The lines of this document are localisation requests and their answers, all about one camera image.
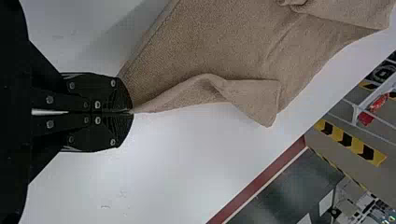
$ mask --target gray floor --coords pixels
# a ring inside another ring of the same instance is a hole
[[[309,149],[229,223],[294,224],[307,213],[312,223],[330,223],[329,214],[319,216],[318,203],[343,178]]]

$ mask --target hazard tape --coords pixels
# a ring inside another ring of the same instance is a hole
[[[364,189],[365,191],[368,190],[362,183],[360,183],[359,181],[357,181],[356,179],[354,179],[352,176],[350,176],[349,174],[347,174],[346,172],[344,172],[343,170],[341,170],[337,165],[335,165],[334,163],[332,163],[331,161],[329,161],[328,159],[326,159],[324,156],[322,156],[320,153],[318,153],[317,151],[315,151],[313,148],[310,148],[317,156],[319,156],[321,159],[323,159],[324,161],[326,161],[332,168],[335,168],[337,171],[341,172],[343,175],[345,175],[346,177],[348,177],[349,179],[353,180],[353,182],[355,182],[359,187],[361,187],[362,189]]]
[[[377,85],[366,80],[361,81],[361,83],[359,83],[359,87],[364,88],[367,91],[374,91],[378,88]],[[396,101],[396,91],[389,93],[389,99]]]
[[[329,136],[333,141],[350,149],[354,154],[362,157],[376,167],[387,158],[382,152],[367,146],[359,138],[344,132],[344,130],[334,126],[327,120],[321,119],[314,127],[316,130]]]

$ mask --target red stripe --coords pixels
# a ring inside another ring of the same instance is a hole
[[[276,175],[286,164],[296,157],[305,148],[304,137],[300,137],[291,147],[269,165],[259,176],[257,176],[247,187],[227,203],[207,224],[220,224],[230,217],[239,207],[248,201],[258,190],[262,188],[274,175]]]

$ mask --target white table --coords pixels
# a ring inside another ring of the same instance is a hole
[[[167,0],[22,0],[30,37],[60,71],[115,76]],[[58,155],[21,223],[205,223],[396,49],[392,27],[338,53],[264,128],[231,105],[138,115],[124,145]]]

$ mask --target beige towel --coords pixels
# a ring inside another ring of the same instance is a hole
[[[389,26],[396,0],[172,0],[119,76],[160,112],[231,102],[271,126],[342,47]]]

